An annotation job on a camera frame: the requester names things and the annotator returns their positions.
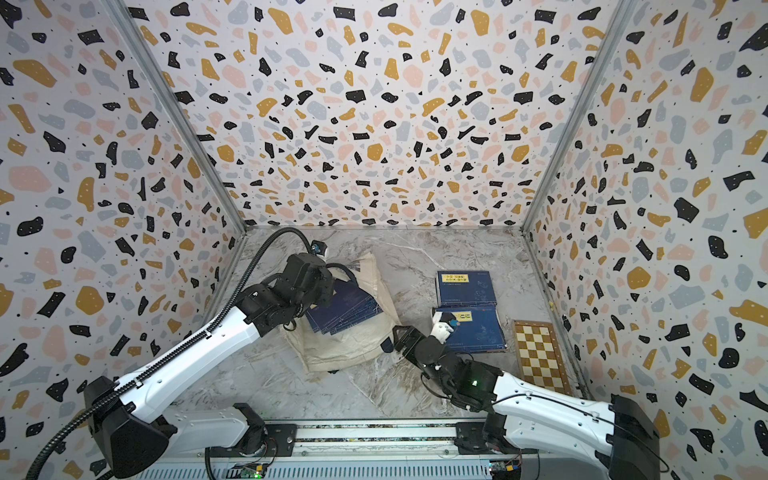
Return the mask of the dark blue thin book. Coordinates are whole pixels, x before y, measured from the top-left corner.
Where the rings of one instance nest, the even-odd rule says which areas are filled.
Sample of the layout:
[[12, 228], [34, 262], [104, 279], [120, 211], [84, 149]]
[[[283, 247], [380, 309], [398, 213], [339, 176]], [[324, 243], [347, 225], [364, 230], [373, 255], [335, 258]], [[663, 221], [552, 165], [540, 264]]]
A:
[[336, 279], [327, 307], [314, 306], [306, 313], [313, 332], [335, 335], [383, 312], [377, 300], [352, 282]]
[[433, 317], [444, 320], [452, 329], [445, 345], [457, 352], [492, 353], [507, 348], [507, 342], [494, 307], [445, 307], [433, 310]]

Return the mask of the blue Little Prince book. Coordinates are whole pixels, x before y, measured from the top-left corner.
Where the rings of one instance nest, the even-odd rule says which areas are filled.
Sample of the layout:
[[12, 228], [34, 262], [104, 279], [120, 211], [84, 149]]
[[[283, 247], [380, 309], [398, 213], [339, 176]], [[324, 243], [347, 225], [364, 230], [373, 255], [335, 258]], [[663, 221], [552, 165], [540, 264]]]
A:
[[438, 271], [437, 303], [440, 307], [495, 306], [497, 298], [489, 271]]

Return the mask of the beige canvas floral tote bag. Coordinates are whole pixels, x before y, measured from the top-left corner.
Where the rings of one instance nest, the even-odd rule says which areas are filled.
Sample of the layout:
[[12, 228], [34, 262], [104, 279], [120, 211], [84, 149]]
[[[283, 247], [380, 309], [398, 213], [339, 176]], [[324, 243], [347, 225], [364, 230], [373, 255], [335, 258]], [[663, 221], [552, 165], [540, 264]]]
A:
[[381, 345], [391, 341], [392, 328], [400, 323], [372, 252], [365, 252], [350, 267], [340, 263], [330, 266], [337, 270], [335, 280], [349, 281], [365, 290], [383, 312], [335, 335], [313, 332], [306, 314], [300, 317], [296, 328], [283, 334], [309, 372], [336, 371], [390, 352], [390, 347], [384, 349]]

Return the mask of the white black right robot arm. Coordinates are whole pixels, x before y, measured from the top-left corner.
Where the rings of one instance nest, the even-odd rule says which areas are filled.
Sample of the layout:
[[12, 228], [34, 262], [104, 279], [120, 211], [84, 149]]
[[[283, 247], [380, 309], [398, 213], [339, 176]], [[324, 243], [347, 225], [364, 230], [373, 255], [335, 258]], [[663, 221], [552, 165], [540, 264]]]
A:
[[561, 454], [605, 479], [658, 479], [667, 466], [658, 430], [632, 399], [571, 397], [465, 358], [413, 326], [396, 326], [392, 334], [395, 350], [420, 370], [430, 393], [485, 413], [484, 441], [499, 450]]

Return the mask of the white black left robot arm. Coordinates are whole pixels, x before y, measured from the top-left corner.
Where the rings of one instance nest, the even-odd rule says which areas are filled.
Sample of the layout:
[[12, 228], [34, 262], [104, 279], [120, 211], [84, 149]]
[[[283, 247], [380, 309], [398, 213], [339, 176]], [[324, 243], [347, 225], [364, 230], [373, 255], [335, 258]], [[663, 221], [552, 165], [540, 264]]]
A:
[[329, 305], [334, 277], [310, 253], [288, 257], [272, 283], [252, 285], [234, 298], [221, 321], [211, 321], [174, 349], [117, 380], [100, 377], [84, 390], [94, 414], [88, 429], [111, 474], [130, 478], [163, 455], [229, 448], [250, 456], [268, 445], [266, 425], [247, 404], [181, 413], [172, 403], [223, 360], [288, 325], [312, 306]]

